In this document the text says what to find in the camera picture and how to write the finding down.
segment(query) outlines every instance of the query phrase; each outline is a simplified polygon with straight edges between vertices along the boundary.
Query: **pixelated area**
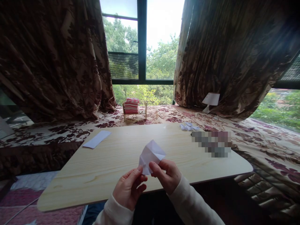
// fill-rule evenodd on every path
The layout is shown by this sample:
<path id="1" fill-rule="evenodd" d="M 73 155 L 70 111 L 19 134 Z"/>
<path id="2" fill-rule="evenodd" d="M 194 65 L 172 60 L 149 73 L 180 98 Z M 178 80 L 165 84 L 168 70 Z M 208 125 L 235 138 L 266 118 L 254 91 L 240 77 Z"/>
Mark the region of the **pixelated area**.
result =
<path id="1" fill-rule="evenodd" d="M 227 158 L 231 152 L 231 132 L 193 131 L 192 142 L 198 142 L 213 158 Z"/>

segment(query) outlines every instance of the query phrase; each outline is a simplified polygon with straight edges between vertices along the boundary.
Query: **sky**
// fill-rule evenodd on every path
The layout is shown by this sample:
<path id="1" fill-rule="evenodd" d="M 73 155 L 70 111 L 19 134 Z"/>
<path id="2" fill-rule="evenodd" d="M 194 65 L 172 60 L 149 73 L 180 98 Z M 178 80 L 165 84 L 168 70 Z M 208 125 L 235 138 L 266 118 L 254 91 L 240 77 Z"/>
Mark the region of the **sky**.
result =
<path id="1" fill-rule="evenodd" d="M 103 13 L 137 17 L 137 0 L 100 0 Z M 158 42 L 170 42 L 170 34 L 178 37 L 181 28 L 181 16 L 184 0 L 147 0 L 147 45 L 152 49 Z M 121 20 L 125 26 L 138 29 L 138 22 Z"/>

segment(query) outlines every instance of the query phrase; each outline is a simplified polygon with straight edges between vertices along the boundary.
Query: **sleeve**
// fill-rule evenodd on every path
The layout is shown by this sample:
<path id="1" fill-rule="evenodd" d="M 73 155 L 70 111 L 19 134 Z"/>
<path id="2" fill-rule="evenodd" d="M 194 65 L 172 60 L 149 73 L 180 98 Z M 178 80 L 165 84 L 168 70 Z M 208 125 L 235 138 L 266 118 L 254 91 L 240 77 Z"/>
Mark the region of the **sleeve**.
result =
<path id="1" fill-rule="evenodd" d="M 134 211 L 121 206 L 111 195 L 93 225 L 130 225 L 133 213 Z"/>
<path id="2" fill-rule="evenodd" d="M 185 225 L 225 225 L 219 215 L 206 204 L 183 175 L 169 198 Z"/>

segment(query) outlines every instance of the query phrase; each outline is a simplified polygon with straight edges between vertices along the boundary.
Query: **window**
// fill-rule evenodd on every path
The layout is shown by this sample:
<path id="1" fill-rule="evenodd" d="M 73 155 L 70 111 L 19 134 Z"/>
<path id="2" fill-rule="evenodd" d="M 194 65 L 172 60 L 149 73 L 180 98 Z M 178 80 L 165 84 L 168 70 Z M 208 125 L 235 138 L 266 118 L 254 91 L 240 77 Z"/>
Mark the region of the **window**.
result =
<path id="1" fill-rule="evenodd" d="M 32 125 L 32 120 L 0 88 L 0 117 L 10 128 Z"/>
<path id="2" fill-rule="evenodd" d="M 100 4 L 112 83 L 173 85 L 184 0 Z"/>
<path id="3" fill-rule="evenodd" d="M 147 105 L 171 105 L 173 99 L 173 85 L 128 85 L 113 84 L 113 91 L 118 105 L 126 100 L 126 97 L 134 97 L 147 101 Z"/>
<path id="4" fill-rule="evenodd" d="M 183 4 L 147 1 L 147 79 L 174 79 Z"/>
<path id="5" fill-rule="evenodd" d="M 300 90 L 272 88 L 250 118 L 300 133 Z"/>
<path id="6" fill-rule="evenodd" d="M 300 89 L 300 54 L 295 58 L 290 68 L 283 74 L 274 88 Z"/>

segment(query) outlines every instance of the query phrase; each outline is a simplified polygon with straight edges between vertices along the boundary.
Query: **folded paper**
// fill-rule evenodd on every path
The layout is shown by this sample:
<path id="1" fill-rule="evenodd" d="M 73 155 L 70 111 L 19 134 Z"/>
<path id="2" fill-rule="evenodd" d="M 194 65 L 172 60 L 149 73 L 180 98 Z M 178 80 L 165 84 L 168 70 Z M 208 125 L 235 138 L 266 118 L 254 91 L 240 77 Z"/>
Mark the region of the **folded paper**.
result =
<path id="1" fill-rule="evenodd" d="M 199 130 L 200 129 L 200 127 L 193 126 L 193 124 L 190 123 L 190 122 L 185 122 L 185 124 L 186 125 L 183 125 L 183 124 L 179 125 L 182 130 L 189 130 L 189 131 L 191 131 L 191 130 Z"/>
<path id="2" fill-rule="evenodd" d="M 166 156 L 165 152 L 158 146 L 158 144 L 152 140 L 150 141 L 143 149 L 140 160 L 138 162 L 139 165 L 143 167 L 142 174 L 150 175 L 152 170 L 149 168 L 149 163 L 151 161 L 159 164 L 159 162 Z"/>
<path id="3" fill-rule="evenodd" d="M 109 131 L 100 131 L 95 137 L 86 142 L 83 147 L 95 148 L 101 141 L 107 138 L 111 132 Z"/>

